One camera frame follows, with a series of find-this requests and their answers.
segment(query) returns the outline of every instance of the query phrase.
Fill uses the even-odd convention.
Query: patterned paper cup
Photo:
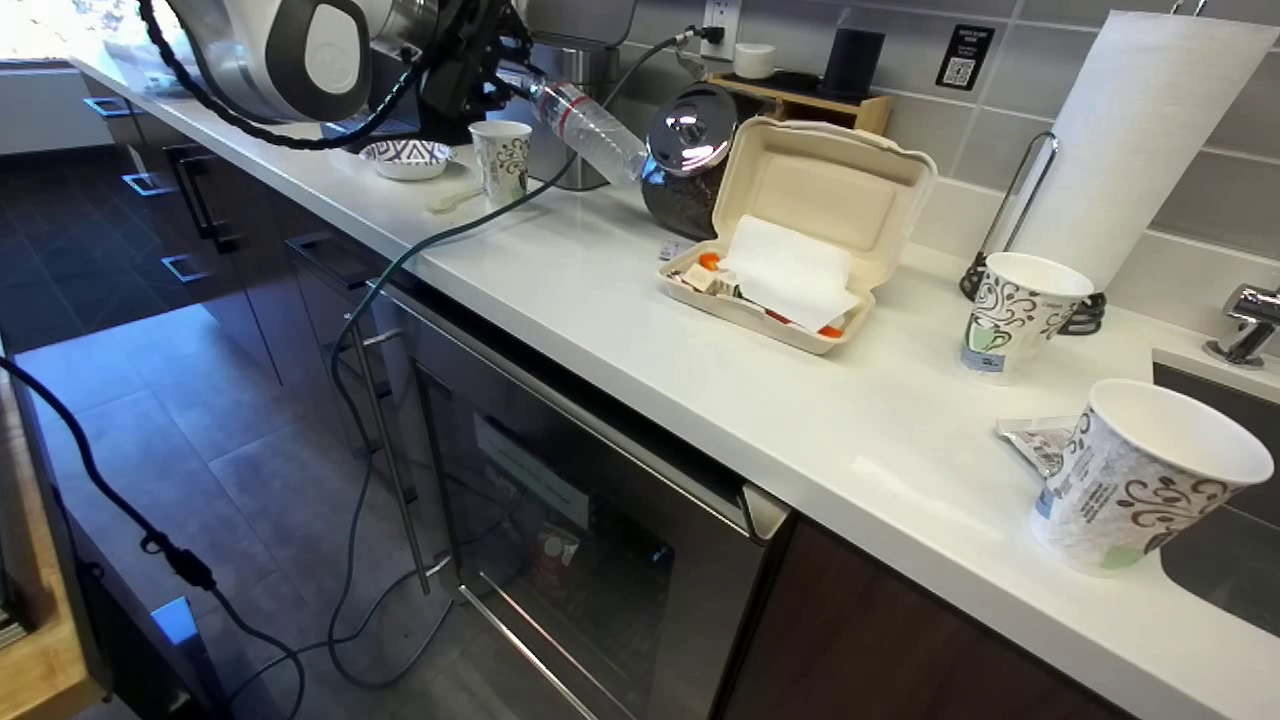
[[[1089,292],[1091,281],[1061,259],[996,251],[972,300],[959,360],[1004,373],[1036,356]]]
[[[1036,535],[1078,566],[1134,566],[1270,468],[1270,453],[1225,411],[1103,382],[1036,500]]]
[[[478,120],[468,124],[486,207],[513,205],[529,188],[529,124]]]

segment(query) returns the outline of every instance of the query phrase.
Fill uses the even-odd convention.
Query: cabinet door
[[[911,582],[795,529],[740,676],[732,720],[1125,716]]]

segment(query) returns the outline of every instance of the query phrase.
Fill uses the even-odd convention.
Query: stainless steel dishwasher
[[[428,287],[386,287],[362,350],[460,601],[581,716],[712,716],[793,514]]]

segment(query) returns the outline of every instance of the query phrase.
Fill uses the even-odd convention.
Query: dark floor
[[[322,637],[362,475],[331,416],[283,397],[234,356],[204,308],[46,345],[21,360],[82,420],[105,475],[178,545],[204,553],[249,622],[286,646]],[[127,587],[147,607],[173,595],[196,605],[220,686],[234,687],[272,659],[272,649],[234,634],[209,595],[185,592],[156,556],[135,547],[138,531],[88,488],[51,411],[41,411],[41,427],[73,515]],[[357,592],[344,627],[412,567],[397,503],[378,486],[373,486],[357,547]],[[441,582],[436,595],[402,584],[373,634],[344,649],[352,673],[377,680],[382,670],[402,663],[446,605],[446,582]],[[234,704],[234,716],[283,716],[290,687],[290,673],[275,670],[265,687]],[[322,654],[311,654],[302,716],[516,720],[569,716],[569,707],[471,607],[455,605],[422,663],[390,694],[360,694],[334,676]]]
[[[119,147],[0,158],[0,331],[41,350],[190,295],[159,268],[156,215]]]

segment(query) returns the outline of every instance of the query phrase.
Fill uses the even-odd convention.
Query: sink basin
[[[1196,397],[1280,460],[1280,405],[1156,364],[1156,384]],[[1209,605],[1280,637],[1280,480],[1237,492],[1160,547],[1162,571]]]

